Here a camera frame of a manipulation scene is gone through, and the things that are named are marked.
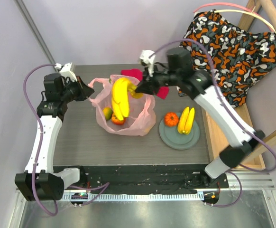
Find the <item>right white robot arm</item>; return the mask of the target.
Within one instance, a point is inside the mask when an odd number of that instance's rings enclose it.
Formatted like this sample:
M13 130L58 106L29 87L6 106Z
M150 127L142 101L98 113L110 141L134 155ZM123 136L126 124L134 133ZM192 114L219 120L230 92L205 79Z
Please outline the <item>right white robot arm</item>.
M194 70L191 53L182 47L166 52L168 67L158 70L155 53L143 50L140 63L144 66L143 79L137 93L156 95L162 86L177 86L201 106L223 131L229 145L211 161L200 176L201 184L207 188L217 183L224 172L237 167L264 139L262 130L254 130L236 113L221 91L213 85L209 72Z

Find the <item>small yellow banana bunch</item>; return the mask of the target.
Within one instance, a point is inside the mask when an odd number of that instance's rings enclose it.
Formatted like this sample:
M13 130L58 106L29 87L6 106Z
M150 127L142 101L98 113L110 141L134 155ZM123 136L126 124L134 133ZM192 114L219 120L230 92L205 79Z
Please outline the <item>small yellow banana bunch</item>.
M186 107L180 116L177 131L180 134L189 134L193 128L194 117L195 109Z

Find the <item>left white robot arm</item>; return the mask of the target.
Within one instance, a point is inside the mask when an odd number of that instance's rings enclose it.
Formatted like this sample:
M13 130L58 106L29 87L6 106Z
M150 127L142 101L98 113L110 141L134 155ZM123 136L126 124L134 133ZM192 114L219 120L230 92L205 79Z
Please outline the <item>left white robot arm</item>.
M73 72L59 72L44 77L42 100L37 107L37 133L29 162L15 184L26 200L60 200L65 189L73 185L81 190L87 185L83 166L70 166L54 172L56 140L62 127L68 103L84 101L94 93Z

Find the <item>large yellow banana bunch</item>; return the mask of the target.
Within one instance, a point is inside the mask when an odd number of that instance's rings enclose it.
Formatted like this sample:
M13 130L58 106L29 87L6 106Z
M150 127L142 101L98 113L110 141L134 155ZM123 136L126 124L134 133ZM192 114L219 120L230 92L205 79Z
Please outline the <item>large yellow banana bunch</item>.
M129 95L135 99L139 99L143 96L142 93L136 93L136 85L126 77L121 77L112 87L112 99L111 105L114 114L119 120L123 120L129 117L130 105L129 105Z

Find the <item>pink plastic bag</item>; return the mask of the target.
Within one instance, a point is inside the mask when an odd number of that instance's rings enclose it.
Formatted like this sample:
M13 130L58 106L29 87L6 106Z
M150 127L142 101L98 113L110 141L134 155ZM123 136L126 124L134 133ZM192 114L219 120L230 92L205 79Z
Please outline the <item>pink plastic bag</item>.
M139 80L130 76L111 75L95 78L88 86L100 83L103 89L89 101L96 109L96 121L112 134L144 136L156 123L155 98L135 92Z

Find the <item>orange fake pumpkin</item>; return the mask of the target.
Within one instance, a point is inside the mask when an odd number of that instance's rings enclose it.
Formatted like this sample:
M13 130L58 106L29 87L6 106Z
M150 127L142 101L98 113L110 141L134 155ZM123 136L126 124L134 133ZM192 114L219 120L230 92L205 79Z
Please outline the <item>orange fake pumpkin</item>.
M178 115L174 112L169 112L164 116L164 123L168 127L177 126L179 122Z

